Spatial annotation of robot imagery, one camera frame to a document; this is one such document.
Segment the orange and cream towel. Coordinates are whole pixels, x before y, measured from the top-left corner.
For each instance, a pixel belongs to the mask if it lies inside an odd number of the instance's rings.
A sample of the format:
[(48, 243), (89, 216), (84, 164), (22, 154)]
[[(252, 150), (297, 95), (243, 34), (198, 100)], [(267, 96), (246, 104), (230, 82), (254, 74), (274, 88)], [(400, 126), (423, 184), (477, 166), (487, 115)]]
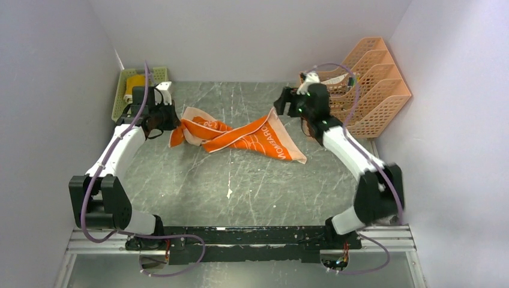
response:
[(274, 108), (249, 124), (232, 128), (203, 110), (188, 107), (182, 115), (181, 125), (170, 134), (169, 147), (184, 142), (201, 146), (208, 153), (226, 148), (244, 149), (277, 160), (307, 162)]

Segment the brown yellow bear towel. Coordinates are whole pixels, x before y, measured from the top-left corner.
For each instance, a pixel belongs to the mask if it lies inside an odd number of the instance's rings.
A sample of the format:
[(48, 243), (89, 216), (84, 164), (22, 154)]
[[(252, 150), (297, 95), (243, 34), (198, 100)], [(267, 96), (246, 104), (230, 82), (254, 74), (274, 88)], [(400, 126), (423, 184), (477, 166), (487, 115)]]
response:
[(130, 76), (126, 79), (125, 83), (125, 92), (123, 96), (123, 100), (127, 104), (131, 104), (133, 102), (133, 89), (137, 86), (145, 86), (145, 76), (141, 74), (137, 74), (134, 76)]

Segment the orange plastic file organizer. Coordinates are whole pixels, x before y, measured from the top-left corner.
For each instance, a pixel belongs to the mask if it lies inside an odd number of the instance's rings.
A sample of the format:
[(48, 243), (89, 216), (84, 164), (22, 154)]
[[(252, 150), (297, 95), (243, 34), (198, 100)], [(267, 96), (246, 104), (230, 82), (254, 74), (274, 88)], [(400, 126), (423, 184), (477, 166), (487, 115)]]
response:
[(317, 73), (321, 82), (343, 74), (358, 77), (358, 83), (352, 89), (347, 86), (333, 89), (326, 85), (332, 115), (346, 121), (349, 113), (353, 113), (347, 129), (356, 138), (379, 137), (411, 98), (411, 92), (381, 37), (361, 39), (342, 66), (331, 71), (320, 67)]

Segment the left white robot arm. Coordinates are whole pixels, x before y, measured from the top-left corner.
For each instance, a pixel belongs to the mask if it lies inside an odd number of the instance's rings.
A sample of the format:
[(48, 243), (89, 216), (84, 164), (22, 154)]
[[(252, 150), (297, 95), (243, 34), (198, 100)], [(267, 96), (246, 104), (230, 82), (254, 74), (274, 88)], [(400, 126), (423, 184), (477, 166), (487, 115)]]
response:
[(68, 188), (79, 228), (138, 234), (150, 249), (164, 246), (166, 232), (161, 218), (135, 210), (121, 179), (139, 148), (153, 138), (152, 131), (172, 131), (180, 125), (172, 88), (171, 82), (135, 86), (133, 101), (117, 119), (107, 148), (84, 175), (71, 178)]

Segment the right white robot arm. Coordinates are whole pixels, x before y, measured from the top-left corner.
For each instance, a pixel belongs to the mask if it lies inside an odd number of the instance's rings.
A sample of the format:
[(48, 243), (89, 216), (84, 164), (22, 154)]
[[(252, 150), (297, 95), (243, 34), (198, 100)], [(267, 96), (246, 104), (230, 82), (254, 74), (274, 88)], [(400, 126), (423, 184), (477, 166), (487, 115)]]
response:
[(324, 241), (330, 248), (339, 248), (348, 233), (391, 215), (401, 216), (405, 202), (401, 168), (384, 163), (360, 145), (332, 115), (329, 101), (324, 84), (311, 84), (302, 94), (286, 86), (274, 107), (278, 115), (286, 113), (306, 121), (309, 135), (332, 152), (358, 182), (350, 207), (326, 221), (329, 229)]

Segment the green plastic basket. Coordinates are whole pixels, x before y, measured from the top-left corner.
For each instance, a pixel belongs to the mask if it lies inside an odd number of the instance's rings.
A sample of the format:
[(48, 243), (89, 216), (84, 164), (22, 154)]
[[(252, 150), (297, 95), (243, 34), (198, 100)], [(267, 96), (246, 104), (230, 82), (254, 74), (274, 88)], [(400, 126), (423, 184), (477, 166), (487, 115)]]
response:
[[(149, 85), (155, 86), (160, 82), (167, 82), (167, 67), (154, 67), (149, 69)], [(111, 119), (116, 122), (124, 113), (128, 104), (133, 102), (133, 88), (145, 85), (145, 73), (143, 70), (124, 69), (118, 77), (118, 84), (113, 104)]]

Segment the white paper in organizer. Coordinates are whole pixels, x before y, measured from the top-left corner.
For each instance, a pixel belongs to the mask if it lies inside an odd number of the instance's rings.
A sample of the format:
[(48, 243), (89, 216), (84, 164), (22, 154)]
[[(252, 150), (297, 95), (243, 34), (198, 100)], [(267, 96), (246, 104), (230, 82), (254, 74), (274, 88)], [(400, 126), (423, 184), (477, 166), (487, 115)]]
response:
[(322, 81), (322, 84), (329, 85), (333, 89), (339, 89), (344, 86), (348, 86), (349, 76), (347, 74), (343, 74), (341, 76), (333, 77), (328, 80)]

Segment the coloured pens in organizer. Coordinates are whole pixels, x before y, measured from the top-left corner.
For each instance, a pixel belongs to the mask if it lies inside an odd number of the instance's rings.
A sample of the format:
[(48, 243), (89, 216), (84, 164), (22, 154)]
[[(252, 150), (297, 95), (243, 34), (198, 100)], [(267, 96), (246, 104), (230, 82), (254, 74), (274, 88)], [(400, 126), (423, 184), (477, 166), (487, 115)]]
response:
[(357, 83), (358, 83), (358, 77), (357, 76), (349, 77), (348, 78), (348, 82), (347, 82), (347, 88), (348, 89), (352, 89), (353, 87), (356, 86)]

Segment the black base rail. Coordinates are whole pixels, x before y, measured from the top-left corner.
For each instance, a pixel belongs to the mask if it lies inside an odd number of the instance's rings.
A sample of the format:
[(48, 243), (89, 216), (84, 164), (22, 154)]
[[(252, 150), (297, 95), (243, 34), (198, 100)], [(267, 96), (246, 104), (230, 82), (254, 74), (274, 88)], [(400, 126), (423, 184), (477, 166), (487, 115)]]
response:
[(170, 240), (138, 236), (125, 243), (127, 251), (162, 252), (170, 265), (201, 262), (261, 262), (299, 260), (320, 263), (325, 250), (361, 248), (356, 232), (336, 234), (327, 226), (179, 227), (166, 226)]

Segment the aluminium frame rail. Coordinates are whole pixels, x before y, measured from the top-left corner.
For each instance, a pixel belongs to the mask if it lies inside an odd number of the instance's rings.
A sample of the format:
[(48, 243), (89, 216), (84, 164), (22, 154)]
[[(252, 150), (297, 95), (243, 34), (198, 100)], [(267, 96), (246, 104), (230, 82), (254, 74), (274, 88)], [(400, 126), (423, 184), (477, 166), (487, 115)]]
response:
[(166, 251), (200, 250), (203, 239), (208, 248), (297, 248), (305, 252), (407, 252), (416, 245), (408, 226), (368, 227), (340, 239), (327, 239), (321, 226), (262, 226), (262, 227), (167, 227), (166, 233), (175, 236), (169, 241), (139, 239), (115, 234), (96, 244), (81, 230), (71, 234), (66, 251), (72, 254), (149, 254), (162, 255)]

